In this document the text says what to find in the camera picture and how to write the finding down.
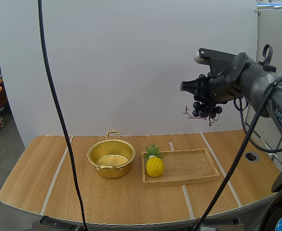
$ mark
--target gold pot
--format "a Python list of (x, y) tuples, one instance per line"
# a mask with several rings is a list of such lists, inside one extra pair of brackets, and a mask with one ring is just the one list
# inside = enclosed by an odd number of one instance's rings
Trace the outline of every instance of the gold pot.
[[(118, 133), (119, 139), (109, 139), (110, 133)], [(88, 150), (87, 157), (98, 174), (106, 178), (118, 178), (129, 172), (135, 148), (123, 141), (118, 131), (109, 131), (106, 140), (95, 143)]]

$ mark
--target grape cluster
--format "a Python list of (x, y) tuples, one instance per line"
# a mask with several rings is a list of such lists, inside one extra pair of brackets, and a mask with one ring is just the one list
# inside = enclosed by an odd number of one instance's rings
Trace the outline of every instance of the grape cluster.
[(194, 102), (193, 108), (194, 110), (192, 112), (192, 115), (194, 117), (206, 118), (210, 116), (210, 118), (215, 119), (217, 114), (222, 113), (222, 107), (220, 106), (212, 107), (204, 103), (201, 104), (200, 102)]

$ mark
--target pineapple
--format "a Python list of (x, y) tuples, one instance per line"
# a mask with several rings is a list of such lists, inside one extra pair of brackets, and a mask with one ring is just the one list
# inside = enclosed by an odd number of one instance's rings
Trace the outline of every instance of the pineapple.
[(164, 165), (161, 160), (163, 156), (159, 152), (159, 149), (161, 147), (156, 148), (155, 144), (150, 144), (150, 149), (146, 145), (146, 151), (147, 155), (143, 155), (148, 158), (148, 161), (146, 163), (146, 172), (151, 177), (158, 177), (160, 176), (164, 171)]

